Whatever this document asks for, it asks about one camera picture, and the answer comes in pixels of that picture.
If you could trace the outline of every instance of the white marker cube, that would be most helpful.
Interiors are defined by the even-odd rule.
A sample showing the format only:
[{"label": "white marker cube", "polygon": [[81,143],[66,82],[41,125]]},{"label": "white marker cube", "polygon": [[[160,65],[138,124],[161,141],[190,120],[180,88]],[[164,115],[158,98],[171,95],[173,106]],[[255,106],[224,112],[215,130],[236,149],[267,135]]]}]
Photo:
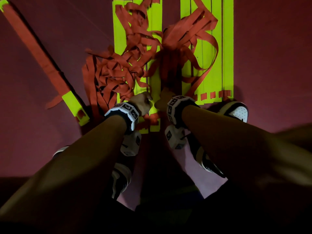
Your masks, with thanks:
[{"label": "white marker cube", "polygon": [[167,141],[172,149],[183,149],[186,144],[186,139],[182,131],[184,128],[177,129],[174,125],[170,125],[165,130]]},{"label": "white marker cube", "polygon": [[139,131],[135,130],[130,135],[125,135],[122,145],[120,147],[121,153],[124,156],[135,156],[138,154],[142,136]]}]

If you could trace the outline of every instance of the person's left arm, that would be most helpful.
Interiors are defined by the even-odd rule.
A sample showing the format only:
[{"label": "person's left arm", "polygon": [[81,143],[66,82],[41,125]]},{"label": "person's left arm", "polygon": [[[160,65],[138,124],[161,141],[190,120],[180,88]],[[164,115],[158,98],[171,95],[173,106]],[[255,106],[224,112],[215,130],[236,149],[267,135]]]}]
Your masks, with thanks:
[{"label": "person's left arm", "polygon": [[[149,99],[145,92],[130,102],[146,114]],[[35,173],[2,206],[0,220],[46,232],[80,232],[99,203],[126,130],[121,116],[107,118]]]}]

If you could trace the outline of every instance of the person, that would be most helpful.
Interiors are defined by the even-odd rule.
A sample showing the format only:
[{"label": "person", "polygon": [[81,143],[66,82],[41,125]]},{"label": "person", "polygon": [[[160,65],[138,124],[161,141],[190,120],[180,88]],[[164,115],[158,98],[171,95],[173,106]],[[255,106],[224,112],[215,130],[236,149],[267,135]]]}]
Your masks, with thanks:
[{"label": "person", "polygon": [[[150,110],[149,100],[152,98],[148,93],[138,94],[125,107],[145,115]],[[170,107],[178,100],[181,102],[172,115]],[[174,117],[169,119],[176,127],[191,132],[190,148],[201,167],[228,178],[204,200],[197,196],[199,201],[191,202],[194,195],[178,199],[182,205],[192,206],[184,216],[185,222],[172,226],[175,230],[297,230],[308,226],[312,201],[311,125],[272,134],[246,123],[248,110],[243,103],[226,103],[215,113],[201,109],[189,98],[175,96],[167,88],[155,107]],[[165,225],[150,219],[148,209],[133,212],[116,201],[132,174],[117,160],[125,133],[132,132],[133,121],[124,112],[112,112],[89,133],[58,151],[9,198],[0,209],[1,230],[165,230]],[[178,178],[167,186],[177,185]],[[153,207],[159,210],[159,205],[161,202]]]}]

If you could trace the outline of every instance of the pink floor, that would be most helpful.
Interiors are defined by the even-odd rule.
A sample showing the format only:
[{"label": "pink floor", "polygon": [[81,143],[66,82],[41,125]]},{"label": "pink floor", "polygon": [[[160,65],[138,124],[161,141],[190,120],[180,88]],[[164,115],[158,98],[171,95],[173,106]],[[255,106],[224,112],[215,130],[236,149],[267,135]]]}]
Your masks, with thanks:
[{"label": "pink floor", "polygon": [[[25,16],[76,93],[88,104],[81,66],[84,49],[113,45],[112,0],[9,0]],[[276,132],[312,122],[312,0],[234,0],[234,96],[249,107],[249,123]],[[179,0],[163,0],[163,26],[179,19]],[[0,15],[2,121],[0,176],[27,176],[54,151],[80,136],[64,103],[45,110],[56,91],[3,15]],[[138,203],[144,151],[120,200]],[[177,160],[203,196],[224,179],[202,170],[187,147]]]}]

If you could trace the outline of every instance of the wristband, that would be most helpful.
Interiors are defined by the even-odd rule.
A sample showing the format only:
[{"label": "wristband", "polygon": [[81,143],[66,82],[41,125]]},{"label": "wristband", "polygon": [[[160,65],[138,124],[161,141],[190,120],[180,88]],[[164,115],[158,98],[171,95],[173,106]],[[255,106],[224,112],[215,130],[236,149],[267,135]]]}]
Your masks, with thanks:
[{"label": "wristband", "polygon": [[125,134],[131,134],[135,130],[138,124],[139,113],[134,105],[130,103],[118,103],[108,110],[104,116],[107,119],[113,115],[119,115],[124,118],[127,124],[127,131]]},{"label": "wristband", "polygon": [[176,128],[187,128],[182,121],[182,111],[186,106],[193,105],[199,107],[193,98],[187,96],[174,96],[167,104],[167,115],[169,121],[176,126]]}]

